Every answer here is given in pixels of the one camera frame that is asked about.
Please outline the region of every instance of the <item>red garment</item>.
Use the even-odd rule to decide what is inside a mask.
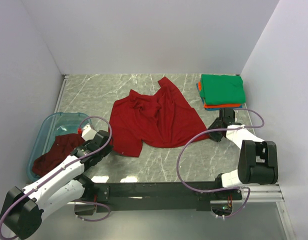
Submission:
[[[207,129],[167,77],[158,83],[160,89],[152,96],[130,90],[129,96],[115,101],[109,120],[114,151],[138,157],[142,141],[157,148],[176,148]],[[205,134],[195,141],[207,138]]]
[[[63,162],[76,147],[82,145],[84,142],[85,140],[81,135],[76,133],[56,136],[55,142],[49,152],[34,161],[32,167],[33,173],[43,177]]]

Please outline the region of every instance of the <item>plastic bin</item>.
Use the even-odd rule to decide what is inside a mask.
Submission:
[[[88,116],[86,114],[81,112],[57,112],[48,116],[44,120],[38,132],[26,168],[27,176],[31,181],[35,182],[40,179],[40,176],[32,172],[34,161],[43,154],[46,154],[48,151],[50,151],[56,136],[76,134],[78,132],[80,123],[87,117]],[[82,127],[90,123],[91,120],[88,119],[83,123]]]

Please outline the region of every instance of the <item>laundry basket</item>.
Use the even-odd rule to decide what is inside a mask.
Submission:
[[[40,179],[40,176],[32,172],[34,161],[50,151],[56,136],[76,134],[80,123],[87,117],[86,114],[81,112],[57,112],[48,116],[44,120],[27,163],[26,172],[31,181],[35,182]],[[91,120],[88,119],[82,124],[82,126],[90,123]]]

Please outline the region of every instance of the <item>crumpled red cloth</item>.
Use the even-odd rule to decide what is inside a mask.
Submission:
[[[85,140],[81,135],[76,133],[56,136],[55,142],[49,152],[34,161],[32,167],[33,173],[43,177],[63,162],[76,147],[82,145],[84,142]]]
[[[109,123],[113,150],[139,157],[143,143],[157,148],[176,148],[205,131],[203,121],[181,91],[167,78],[158,81],[154,95],[130,90],[129,96],[115,101]],[[196,141],[209,138],[207,134]]]

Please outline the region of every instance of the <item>marble table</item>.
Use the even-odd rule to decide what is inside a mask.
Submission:
[[[158,80],[170,79],[185,99],[197,111],[206,127],[219,115],[219,111],[206,111],[199,97],[196,83],[200,74],[93,74],[68,75],[58,105],[58,112],[85,113],[109,120],[113,103],[129,95],[130,89],[144,95],[153,95],[160,88]],[[249,114],[236,111],[239,123],[251,124]],[[96,130],[106,130],[106,123],[92,120]],[[143,143],[139,157],[125,157],[110,153],[85,174],[94,182],[175,182],[177,148],[156,148]],[[180,173],[185,181],[213,181],[219,173],[233,171],[238,166],[240,150],[223,139],[206,139],[191,144],[184,152]]]

